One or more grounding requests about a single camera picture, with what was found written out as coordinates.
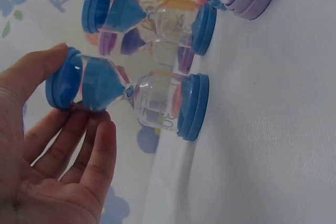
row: printed number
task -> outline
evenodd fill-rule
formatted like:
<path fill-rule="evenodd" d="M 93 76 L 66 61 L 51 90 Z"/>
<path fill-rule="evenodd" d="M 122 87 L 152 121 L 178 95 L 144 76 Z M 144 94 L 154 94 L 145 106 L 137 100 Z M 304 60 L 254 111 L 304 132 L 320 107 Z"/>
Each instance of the printed number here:
<path fill-rule="evenodd" d="M 167 128 L 173 127 L 174 123 L 171 120 L 174 120 L 174 119 L 176 119 L 175 116 L 170 116 L 170 114 L 167 114 L 166 116 L 163 117 L 163 126 Z"/>

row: finger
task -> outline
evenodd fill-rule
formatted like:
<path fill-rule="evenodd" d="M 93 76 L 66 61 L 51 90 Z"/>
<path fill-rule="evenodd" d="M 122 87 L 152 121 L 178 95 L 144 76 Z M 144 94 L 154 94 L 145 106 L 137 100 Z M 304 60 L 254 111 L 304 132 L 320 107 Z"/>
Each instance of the finger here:
<path fill-rule="evenodd" d="M 67 167 L 72 153 L 85 132 L 88 120 L 87 112 L 74 112 L 51 147 L 35 163 L 34 169 L 46 178 L 58 178 Z"/>
<path fill-rule="evenodd" d="M 65 125 L 69 111 L 52 110 L 24 138 L 24 159 L 31 164 L 43 152 L 50 140 Z"/>
<path fill-rule="evenodd" d="M 97 127 L 100 123 L 104 121 L 110 121 L 110 115 L 108 112 L 104 111 L 101 114 L 95 115 L 90 118 L 88 123 L 88 128 L 83 141 L 83 145 L 79 151 L 79 154 L 71 166 L 71 168 L 63 175 L 61 181 L 64 183 L 79 183 L 83 172 L 88 165 L 93 145 L 94 139 L 96 138 Z"/>
<path fill-rule="evenodd" d="M 112 121 L 98 126 L 95 145 L 80 184 L 85 186 L 103 206 L 116 165 L 116 127 Z"/>
<path fill-rule="evenodd" d="M 0 88 L 7 90 L 23 105 L 45 79 L 56 72 L 67 57 L 66 44 L 31 52 L 0 74 Z"/>

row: white fabric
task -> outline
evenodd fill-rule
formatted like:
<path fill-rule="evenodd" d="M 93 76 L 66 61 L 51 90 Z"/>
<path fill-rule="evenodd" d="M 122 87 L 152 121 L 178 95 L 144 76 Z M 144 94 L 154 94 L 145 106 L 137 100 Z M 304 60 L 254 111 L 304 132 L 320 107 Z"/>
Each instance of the white fabric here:
<path fill-rule="evenodd" d="M 144 224 L 336 222 L 335 3 L 218 14 L 202 131 L 162 135 Z"/>

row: blue plastic cap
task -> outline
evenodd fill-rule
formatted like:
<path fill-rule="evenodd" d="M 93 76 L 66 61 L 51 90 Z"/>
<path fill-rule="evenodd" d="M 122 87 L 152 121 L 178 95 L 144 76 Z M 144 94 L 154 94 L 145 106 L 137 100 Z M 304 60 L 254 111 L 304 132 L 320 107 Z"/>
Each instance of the blue plastic cap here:
<path fill-rule="evenodd" d="M 215 30 L 217 9 L 210 4 L 203 4 L 192 24 L 192 50 L 198 55 L 205 55 Z"/>
<path fill-rule="evenodd" d="M 76 55 L 80 51 L 73 47 L 68 48 L 68 58 L 65 63 L 46 80 L 46 97 L 50 106 L 66 110 L 71 107 L 78 93 L 83 65 Z"/>
<path fill-rule="evenodd" d="M 116 68 L 105 59 L 90 58 L 85 68 L 82 84 L 83 104 L 91 111 L 106 109 L 124 94 Z"/>
<path fill-rule="evenodd" d="M 105 24 L 111 0 L 85 0 L 82 9 L 82 27 L 87 33 L 98 33 Z"/>
<path fill-rule="evenodd" d="M 106 27 L 112 31 L 126 32 L 146 18 L 139 0 L 113 0 Z"/>
<path fill-rule="evenodd" d="M 188 141 L 197 139 L 202 128 L 209 96 L 209 77 L 191 74 L 181 84 L 182 102 L 177 120 L 177 135 Z"/>

